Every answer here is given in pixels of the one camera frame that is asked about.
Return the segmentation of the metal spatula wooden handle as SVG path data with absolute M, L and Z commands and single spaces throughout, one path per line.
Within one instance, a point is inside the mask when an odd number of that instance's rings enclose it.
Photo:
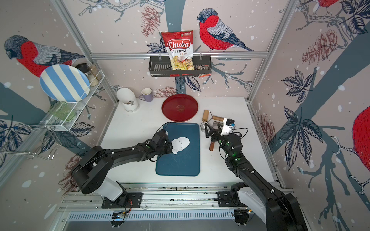
M 212 127 L 214 127 L 214 125 L 216 125 L 216 124 L 222 124 L 222 122 L 215 120 L 215 121 L 213 121 Z M 215 145 L 215 142 L 212 141 L 211 144 L 210 144 L 210 146 L 209 146 L 209 150 L 210 151 L 213 151 L 214 150 L 214 145 Z

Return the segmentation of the round cut dough wrapper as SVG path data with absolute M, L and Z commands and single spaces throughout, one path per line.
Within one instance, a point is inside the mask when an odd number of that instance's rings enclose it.
M 183 147 L 183 145 L 182 145 L 181 141 L 178 141 L 178 140 L 173 140 L 172 141 L 172 151 L 173 152 L 181 151 L 182 147 Z

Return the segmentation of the white dough piece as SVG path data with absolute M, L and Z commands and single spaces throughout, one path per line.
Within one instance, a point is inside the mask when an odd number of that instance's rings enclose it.
M 174 139 L 174 140 L 178 140 L 178 141 L 181 141 L 182 142 L 183 147 L 182 147 L 182 150 L 181 151 L 184 151 L 190 145 L 190 140 L 188 138 L 186 138 L 186 137 L 179 137 L 179 138 Z M 177 153 L 179 153 L 181 151 L 172 152 L 172 153 L 176 155 Z

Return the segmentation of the wooden dough roller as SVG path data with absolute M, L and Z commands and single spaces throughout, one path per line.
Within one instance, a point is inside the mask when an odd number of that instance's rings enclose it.
M 214 116 L 211 111 L 209 110 L 204 110 L 203 116 L 202 116 L 202 122 L 210 122 L 211 120 L 215 120 L 218 122 L 223 122 L 225 123 L 227 121 L 227 118 L 225 117 L 220 117 L 220 116 Z

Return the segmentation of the teal cutting board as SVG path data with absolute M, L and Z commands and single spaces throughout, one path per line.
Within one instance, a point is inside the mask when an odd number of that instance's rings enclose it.
M 164 125 L 170 142 L 186 137 L 190 145 L 176 155 L 163 155 L 156 163 L 156 173 L 161 176 L 195 177 L 200 173 L 200 129 L 196 123 L 167 123 Z

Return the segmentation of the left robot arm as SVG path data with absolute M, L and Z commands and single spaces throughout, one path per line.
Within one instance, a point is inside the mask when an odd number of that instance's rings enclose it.
M 96 146 L 82 157 L 71 173 L 71 180 L 83 194 L 98 193 L 109 201 L 126 203 L 126 190 L 118 182 L 107 178 L 108 172 L 131 162 L 152 161 L 172 153 L 166 130 L 158 130 L 151 139 L 122 149 L 103 149 Z

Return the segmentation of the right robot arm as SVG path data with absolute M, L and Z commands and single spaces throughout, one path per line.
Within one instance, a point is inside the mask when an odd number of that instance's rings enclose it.
M 242 153 L 242 137 L 223 135 L 205 124 L 206 138 L 217 142 L 225 152 L 225 163 L 242 182 L 232 186 L 233 203 L 242 203 L 252 209 L 264 222 L 268 231 L 307 231 L 300 205 L 291 193 L 285 194 L 271 185 L 252 166 Z

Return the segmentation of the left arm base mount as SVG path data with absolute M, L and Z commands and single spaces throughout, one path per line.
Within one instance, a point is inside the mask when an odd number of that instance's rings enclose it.
M 123 190 L 123 194 L 120 195 L 115 201 L 109 200 L 107 197 L 104 197 L 101 208 L 102 209 L 119 209 L 119 208 L 140 208 L 143 193 L 128 193 Z

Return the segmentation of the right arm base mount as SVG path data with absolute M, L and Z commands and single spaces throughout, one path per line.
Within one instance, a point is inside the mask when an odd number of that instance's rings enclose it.
M 229 191 L 218 191 L 215 201 L 218 202 L 220 208 L 247 207 L 245 203 L 241 202 L 238 192 L 241 192 L 240 188 L 233 188 Z

